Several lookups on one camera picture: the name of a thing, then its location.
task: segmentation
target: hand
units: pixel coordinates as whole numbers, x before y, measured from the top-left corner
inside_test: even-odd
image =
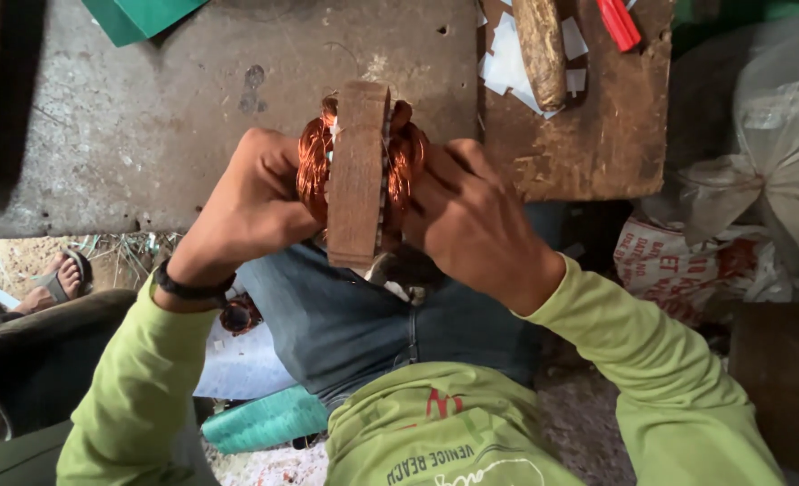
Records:
[[[513,186],[474,140],[430,145],[411,188],[405,238],[450,277],[519,315],[531,315],[564,278],[564,259],[538,237]]]
[[[168,262],[168,276],[216,285],[243,262],[277,252],[320,228],[297,201],[297,138],[250,129],[195,224]]]

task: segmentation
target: sleeve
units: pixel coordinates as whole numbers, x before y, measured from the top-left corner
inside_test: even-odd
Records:
[[[564,280],[525,319],[577,345],[619,387],[616,417],[639,484],[784,484],[747,393],[705,339],[564,259]]]
[[[105,348],[57,463],[57,484],[189,484],[171,461],[216,311],[173,314],[138,295]]]

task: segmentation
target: small copper coil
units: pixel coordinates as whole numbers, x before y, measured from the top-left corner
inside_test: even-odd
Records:
[[[264,317],[248,293],[243,293],[228,301],[220,314],[222,329],[232,333],[232,337],[246,334],[263,322]]]
[[[330,127],[336,120],[336,107],[335,96],[323,99],[321,116],[306,125],[298,144],[300,169],[297,172],[297,194],[313,218],[325,227],[328,224],[325,183],[330,176],[328,153],[334,149]],[[411,105],[397,101],[390,120],[387,197],[382,232],[384,237],[396,242],[402,240],[402,217],[410,204],[411,181],[424,169],[424,149],[429,144],[426,134],[411,122],[411,112]]]

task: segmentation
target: green long-sleeve shirt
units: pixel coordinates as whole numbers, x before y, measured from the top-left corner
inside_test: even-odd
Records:
[[[616,416],[640,484],[783,484],[744,390],[702,337],[567,261],[533,315],[621,390]],[[156,307],[150,285],[105,349],[57,466],[59,484],[196,484],[168,464],[213,312]],[[328,484],[580,484],[537,433],[533,391],[491,369],[414,364],[330,416]]]

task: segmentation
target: red screwdriver handle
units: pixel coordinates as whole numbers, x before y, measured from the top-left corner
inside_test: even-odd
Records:
[[[621,52],[627,52],[640,43],[640,32],[627,12],[622,0],[597,0],[603,25]]]

